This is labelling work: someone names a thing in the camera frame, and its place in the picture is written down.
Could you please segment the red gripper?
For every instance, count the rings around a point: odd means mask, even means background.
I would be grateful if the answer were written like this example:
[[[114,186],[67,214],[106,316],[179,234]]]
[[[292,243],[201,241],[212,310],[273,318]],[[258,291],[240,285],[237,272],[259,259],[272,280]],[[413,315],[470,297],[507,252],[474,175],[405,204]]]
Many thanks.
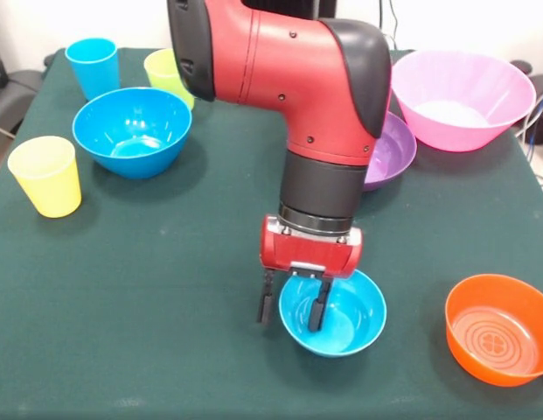
[[[274,270],[310,271],[322,277],[347,278],[358,267],[362,248],[363,232],[357,227],[340,236],[314,235],[288,227],[274,215],[265,216],[261,225],[260,260],[266,269],[257,322],[267,325],[271,318]],[[312,302],[308,323],[312,333],[322,328],[331,286],[331,279],[322,280]]]

